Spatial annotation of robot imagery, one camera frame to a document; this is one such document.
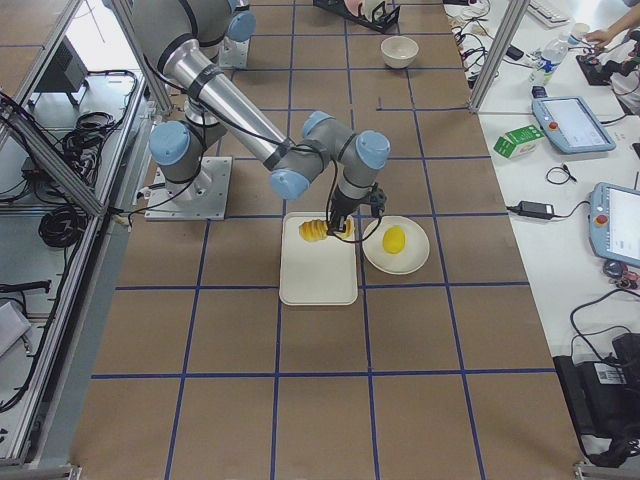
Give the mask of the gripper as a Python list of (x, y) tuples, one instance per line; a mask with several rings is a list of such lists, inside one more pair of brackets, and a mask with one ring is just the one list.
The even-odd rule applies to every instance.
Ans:
[(346, 220), (362, 203), (363, 197), (351, 198), (340, 189), (336, 189), (331, 196), (328, 215), (328, 230), (330, 232), (344, 233)]

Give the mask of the person hand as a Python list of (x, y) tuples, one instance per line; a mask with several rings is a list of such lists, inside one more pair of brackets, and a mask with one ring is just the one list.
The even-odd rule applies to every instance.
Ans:
[(584, 36), (584, 41), (595, 48), (604, 49), (615, 36), (616, 33), (612, 33), (608, 29), (599, 29), (587, 33)]

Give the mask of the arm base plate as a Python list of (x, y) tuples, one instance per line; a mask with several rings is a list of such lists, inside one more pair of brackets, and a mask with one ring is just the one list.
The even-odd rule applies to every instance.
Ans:
[(218, 65), (222, 69), (244, 70), (247, 68), (250, 40), (238, 42), (225, 37), (221, 42)]
[(154, 183), (162, 187), (152, 189), (146, 196), (150, 208), (144, 211), (148, 221), (223, 220), (226, 214), (233, 159), (204, 157), (199, 175), (182, 191), (165, 180), (160, 167), (156, 168)]

